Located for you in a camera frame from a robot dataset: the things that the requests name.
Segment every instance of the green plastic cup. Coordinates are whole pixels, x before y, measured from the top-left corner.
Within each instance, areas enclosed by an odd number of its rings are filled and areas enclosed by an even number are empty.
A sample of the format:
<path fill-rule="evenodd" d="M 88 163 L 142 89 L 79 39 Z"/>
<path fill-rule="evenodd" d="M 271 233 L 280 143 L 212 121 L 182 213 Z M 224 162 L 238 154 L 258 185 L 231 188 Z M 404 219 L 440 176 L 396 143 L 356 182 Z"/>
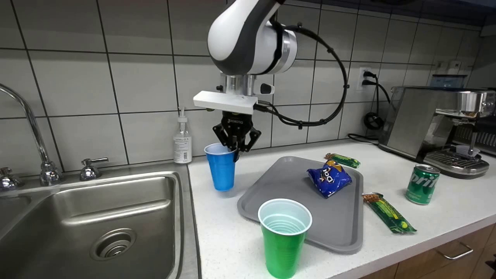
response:
<path fill-rule="evenodd" d="M 274 199 L 258 208 L 265 267 L 274 278 L 291 278 L 296 273 L 305 233 L 311 227 L 310 211 L 288 199 Z"/>

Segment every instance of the gray tray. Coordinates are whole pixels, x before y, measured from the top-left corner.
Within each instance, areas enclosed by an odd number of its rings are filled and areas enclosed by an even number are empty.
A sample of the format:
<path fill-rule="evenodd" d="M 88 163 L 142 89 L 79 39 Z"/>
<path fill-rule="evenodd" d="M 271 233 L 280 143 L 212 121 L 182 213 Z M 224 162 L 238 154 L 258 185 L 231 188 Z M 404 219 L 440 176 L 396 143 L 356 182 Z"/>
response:
<path fill-rule="evenodd" d="M 356 253 L 362 244 L 362 177 L 355 169 L 345 168 L 351 185 L 324 199 L 306 174 L 306 169 L 322 165 L 296 157 L 277 160 L 237 202 L 238 213 L 248 221 L 258 222 L 258 207 L 266 200 L 296 200 L 305 205 L 313 218 L 306 242 L 334 253 Z"/>

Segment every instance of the hand soap bottle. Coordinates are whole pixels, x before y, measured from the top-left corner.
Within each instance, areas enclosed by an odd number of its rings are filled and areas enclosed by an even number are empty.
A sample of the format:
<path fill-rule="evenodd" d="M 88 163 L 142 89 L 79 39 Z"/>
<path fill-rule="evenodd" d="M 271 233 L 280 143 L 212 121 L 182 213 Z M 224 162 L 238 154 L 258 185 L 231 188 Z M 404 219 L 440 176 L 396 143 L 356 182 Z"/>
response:
<path fill-rule="evenodd" d="M 179 123 L 179 132 L 173 137 L 173 163 L 187 165 L 192 160 L 192 138 L 186 129 L 186 112 L 181 109 L 181 115 L 176 120 Z"/>

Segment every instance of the blue cup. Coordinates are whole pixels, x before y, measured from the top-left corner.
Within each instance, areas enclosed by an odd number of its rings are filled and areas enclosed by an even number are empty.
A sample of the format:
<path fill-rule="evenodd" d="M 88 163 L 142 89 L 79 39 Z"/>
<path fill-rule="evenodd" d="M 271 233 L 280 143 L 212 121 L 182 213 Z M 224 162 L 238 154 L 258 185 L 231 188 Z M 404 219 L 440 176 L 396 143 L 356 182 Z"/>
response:
<path fill-rule="evenodd" d="M 206 160 L 210 168 L 213 188 L 227 193 L 234 187 L 234 152 L 220 143 L 204 148 Z"/>

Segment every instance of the espresso machine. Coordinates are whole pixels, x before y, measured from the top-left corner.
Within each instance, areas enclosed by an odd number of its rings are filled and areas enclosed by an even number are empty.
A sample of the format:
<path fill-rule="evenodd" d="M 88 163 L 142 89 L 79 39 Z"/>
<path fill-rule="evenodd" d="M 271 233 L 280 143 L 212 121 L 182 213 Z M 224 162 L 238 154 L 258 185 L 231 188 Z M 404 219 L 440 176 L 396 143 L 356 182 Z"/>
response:
<path fill-rule="evenodd" d="M 494 90 L 396 89 L 378 146 L 452 177 L 483 176 L 475 123 L 494 115 L 494 100 Z M 458 128 L 471 132 L 468 145 L 452 142 Z"/>

